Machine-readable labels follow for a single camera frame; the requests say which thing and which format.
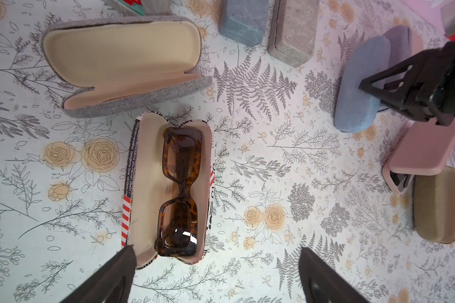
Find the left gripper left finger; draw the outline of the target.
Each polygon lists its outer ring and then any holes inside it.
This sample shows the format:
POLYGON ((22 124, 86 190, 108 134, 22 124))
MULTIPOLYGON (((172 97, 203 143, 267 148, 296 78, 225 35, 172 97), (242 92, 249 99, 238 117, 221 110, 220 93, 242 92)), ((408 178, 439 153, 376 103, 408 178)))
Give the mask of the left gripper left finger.
POLYGON ((127 302, 136 265, 133 247, 126 246, 62 302, 127 302))

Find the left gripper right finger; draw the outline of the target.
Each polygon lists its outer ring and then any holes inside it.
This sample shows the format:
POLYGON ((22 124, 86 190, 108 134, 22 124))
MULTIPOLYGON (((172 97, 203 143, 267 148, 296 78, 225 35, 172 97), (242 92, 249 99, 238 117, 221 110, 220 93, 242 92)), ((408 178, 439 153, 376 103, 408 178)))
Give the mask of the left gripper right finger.
POLYGON ((368 300, 308 247, 302 247, 298 269, 307 302, 368 303, 368 300))

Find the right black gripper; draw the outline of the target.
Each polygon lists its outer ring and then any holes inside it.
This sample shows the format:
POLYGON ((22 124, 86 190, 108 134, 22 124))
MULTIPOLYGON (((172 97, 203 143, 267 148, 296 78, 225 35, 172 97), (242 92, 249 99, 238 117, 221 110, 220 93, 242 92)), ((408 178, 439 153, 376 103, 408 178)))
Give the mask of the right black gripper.
POLYGON ((455 118, 455 41, 365 78, 359 89, 414 121, 436 118, 449 126, 455 118))

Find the light blue case white glasses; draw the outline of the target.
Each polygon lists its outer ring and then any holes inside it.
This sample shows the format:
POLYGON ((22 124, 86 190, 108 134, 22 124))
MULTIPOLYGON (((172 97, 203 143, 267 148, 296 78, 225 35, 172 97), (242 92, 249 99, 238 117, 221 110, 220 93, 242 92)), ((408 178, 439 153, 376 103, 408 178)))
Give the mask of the light blue case white glasses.
POLYGON ((380 100, 359 89, 365 78, 389 67, 391 45, 384 36, 360 44, 349 57, 337 96, 334 125, 344 133, 369 128, 377 115, 380 100))

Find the grey case tan interior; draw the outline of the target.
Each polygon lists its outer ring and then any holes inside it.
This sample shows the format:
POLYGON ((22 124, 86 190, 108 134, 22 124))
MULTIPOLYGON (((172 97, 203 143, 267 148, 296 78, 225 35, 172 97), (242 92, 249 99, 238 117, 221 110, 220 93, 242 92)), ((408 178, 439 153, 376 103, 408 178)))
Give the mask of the grey case tan interior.
POLYGON ((405 25, 395 26, 386 31, 383 36, 390 43, 389 65, 391 68, 412 55, 412 30, 405 25))

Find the grey case mint interior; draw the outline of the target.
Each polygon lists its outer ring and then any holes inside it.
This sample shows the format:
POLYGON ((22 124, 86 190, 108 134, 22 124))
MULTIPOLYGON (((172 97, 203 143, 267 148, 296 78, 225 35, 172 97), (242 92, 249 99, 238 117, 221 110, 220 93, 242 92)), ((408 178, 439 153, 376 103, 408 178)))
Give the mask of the grey case mint interior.
POLYGON ((319 0, 280 0, 274 2, 268 51, 277 60, 293 68, 304 65, 313 56, 319 0))

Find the blue-grey case purple glasses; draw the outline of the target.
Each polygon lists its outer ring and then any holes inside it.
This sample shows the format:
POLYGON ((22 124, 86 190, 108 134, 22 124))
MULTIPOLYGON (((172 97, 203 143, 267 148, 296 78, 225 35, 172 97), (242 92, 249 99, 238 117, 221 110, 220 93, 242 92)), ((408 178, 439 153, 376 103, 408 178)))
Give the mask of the blue-grey case purple glasses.
POLYGON ((221 1, 219 33, 248 47, 260 45, 268 23, 269 1, 221 1))

